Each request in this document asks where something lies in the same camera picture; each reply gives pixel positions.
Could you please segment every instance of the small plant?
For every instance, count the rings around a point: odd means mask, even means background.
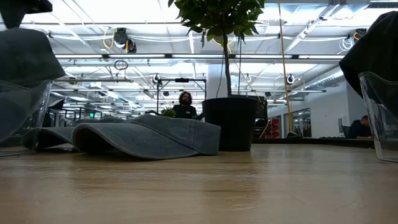
[[[225,76],[228,96],[232,95],[231,75],[229,73],[228,35],[234,34],[244,42],[245,35],[259,34],[256,20],[263,13],[266,0],[169,0],[169,7],[175,4],[180,9],[177,18],[182,25],[202,33],[202,47],[207,41],[221,37],[224,48]]]
[[[160,112],[163,116],[169,117],[169,118],[175,118],[175,111],[173,109],[164,109]]]

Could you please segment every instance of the person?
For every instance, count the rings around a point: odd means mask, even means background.
[[[183,92],[180,95],[180,104],[175,105],[173,110],[175,111],[176,118],[195,119],[197,117],[197,110],[191,106],[192,96],[189,92]]]
[[[363,116],[361,120],[356,120],[349,127],[349,139],[372,139],[371,128],[368,116]]]

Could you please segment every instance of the desk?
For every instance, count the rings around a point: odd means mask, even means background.
[[[374,150],[253,145],[170,161],[0,158],[2,223],[398,222],[398,165]]]

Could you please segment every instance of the black planter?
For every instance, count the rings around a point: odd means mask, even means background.
[[[217,98],[205,100],[202,105],[206,122],[221,126],[220,151],[250,151],[257,100]]]

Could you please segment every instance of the long hair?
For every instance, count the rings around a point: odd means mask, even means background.
[[[180,104],[184,104],[184,102],[182,101],[182,97],[184,96],[184,94],[188,94],[189,95],[188,105],[190,106],[192,104],[192,95],[191,95],[191,93],[189,93],[187,91],[181,93],[180,98],[179,98]]]

